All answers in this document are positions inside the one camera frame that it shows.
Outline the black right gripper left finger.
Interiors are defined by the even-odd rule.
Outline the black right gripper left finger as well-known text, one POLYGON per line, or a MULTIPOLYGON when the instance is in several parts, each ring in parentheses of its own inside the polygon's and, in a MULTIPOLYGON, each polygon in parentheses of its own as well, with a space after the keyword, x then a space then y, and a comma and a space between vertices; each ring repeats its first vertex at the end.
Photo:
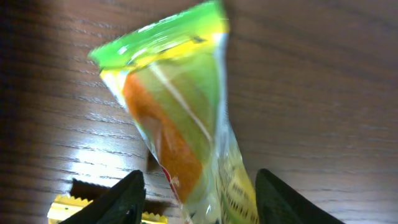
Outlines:
POLYGON ((141 222, 146 199, 143 173, 134 170, 111 188, 73 179, 73 196, 91 199, 85 208, 64 224, 137 224, 141 222))

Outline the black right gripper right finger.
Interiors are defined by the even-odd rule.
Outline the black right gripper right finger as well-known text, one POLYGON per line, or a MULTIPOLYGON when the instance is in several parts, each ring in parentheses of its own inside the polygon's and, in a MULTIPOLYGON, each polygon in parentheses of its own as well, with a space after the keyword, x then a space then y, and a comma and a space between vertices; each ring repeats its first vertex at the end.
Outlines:
POLYGON ((262 224, 343 224, 267 169, 258 170, 255 188, 262 224))

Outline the yellow chocolate wafer packet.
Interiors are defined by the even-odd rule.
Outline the yellow chocolate wafer packet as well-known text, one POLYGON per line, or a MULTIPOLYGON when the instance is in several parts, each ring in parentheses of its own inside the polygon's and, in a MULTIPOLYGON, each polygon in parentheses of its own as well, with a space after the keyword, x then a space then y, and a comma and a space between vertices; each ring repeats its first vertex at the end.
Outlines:
MULTIPOLYGON (((47 213, 48 224, 58 224, 76 214, 92 202, 93 200, 81 199, 80 197, 57 195, 47 213)), ((168 219, 163 215, 144 212, 142 214, 141 223, 168 224, 168 219)))

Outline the green yellow snack packet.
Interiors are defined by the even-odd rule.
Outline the green yellow snack packet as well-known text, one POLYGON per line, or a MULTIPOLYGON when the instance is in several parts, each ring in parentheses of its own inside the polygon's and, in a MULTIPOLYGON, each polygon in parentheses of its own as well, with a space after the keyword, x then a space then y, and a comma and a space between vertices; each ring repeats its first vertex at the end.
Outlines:
POLYGON ((135 30, 89 54, 162 168, 186 223, 258 223, 228 118, 228 19, 219 1, 135 30))

